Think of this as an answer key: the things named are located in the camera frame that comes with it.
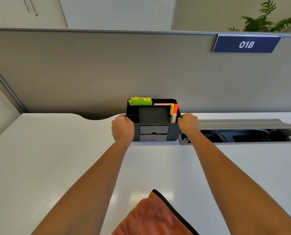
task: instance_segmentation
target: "white desk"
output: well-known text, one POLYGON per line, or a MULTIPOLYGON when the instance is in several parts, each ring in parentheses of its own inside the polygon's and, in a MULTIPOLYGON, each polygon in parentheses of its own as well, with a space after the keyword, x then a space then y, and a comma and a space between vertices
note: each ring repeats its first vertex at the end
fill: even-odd
MULTIPOLYGON (((200 119, 280 118, 291 113, 199 113, 200 119)), ((22 114, 0 136, 0 234, 30 234, 114 142, 111 117, 22 114)), ((291 215, 291 144, 218 146, 291 215)), ((133 142, 101 234, 110 234, 152 189, 201 234, 229 234, 192 146, 133 142)))

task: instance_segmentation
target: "person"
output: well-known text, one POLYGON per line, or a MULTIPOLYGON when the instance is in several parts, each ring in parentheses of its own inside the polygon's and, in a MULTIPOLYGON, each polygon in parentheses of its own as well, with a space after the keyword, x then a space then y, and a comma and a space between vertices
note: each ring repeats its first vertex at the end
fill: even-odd
MULTIPOLYGON (((291 217, 256 182, 226 157, 199 129, 196 116, 178 118, 193 144, 212 195, 232 235, 291 234, 291 217)), ((41 221, 37 234, 99 234, 134 124, 112 121, 115 143, 62 196, 41 221)))

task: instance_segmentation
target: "red marker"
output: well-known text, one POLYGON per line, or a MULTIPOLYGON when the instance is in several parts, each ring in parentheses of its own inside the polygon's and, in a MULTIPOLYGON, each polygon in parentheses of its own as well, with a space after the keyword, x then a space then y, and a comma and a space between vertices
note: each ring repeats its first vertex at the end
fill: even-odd
POLYGON ((171 123, 176 123, 177 113, 178 113, 178 104, 175 104, 173 117, 171 118, 171 123))

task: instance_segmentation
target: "cabinet handle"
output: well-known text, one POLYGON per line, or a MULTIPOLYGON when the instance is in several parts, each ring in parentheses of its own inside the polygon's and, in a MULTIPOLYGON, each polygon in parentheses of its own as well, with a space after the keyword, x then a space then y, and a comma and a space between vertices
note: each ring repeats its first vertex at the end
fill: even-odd
POLYGON ((23 2, 25 3, 27 10, 30 12, 29 7, 27 6, 26 0, 23 0, 23 2))
POLYGON ((31 2, 31 4, 32 4, 32 7, 33 7, 33 10, 34 10, 35 15, 38 16, 38 14, 37 14, 37 12, 36 12, 36 10, 35 10, 35 8, 34 8, 33 2, 32 2, 31 0, 30 0, 30 2, 31 2))

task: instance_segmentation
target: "person's left arm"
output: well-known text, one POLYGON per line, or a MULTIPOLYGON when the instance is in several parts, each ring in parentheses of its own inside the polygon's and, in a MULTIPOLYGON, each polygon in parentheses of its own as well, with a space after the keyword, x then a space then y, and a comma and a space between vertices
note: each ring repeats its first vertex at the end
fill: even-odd
POLYGON ((112 121, 115 143, 63 195, 41 221, 37 234, 100 234, 125 153, 134 136, 133 122, 112 121))

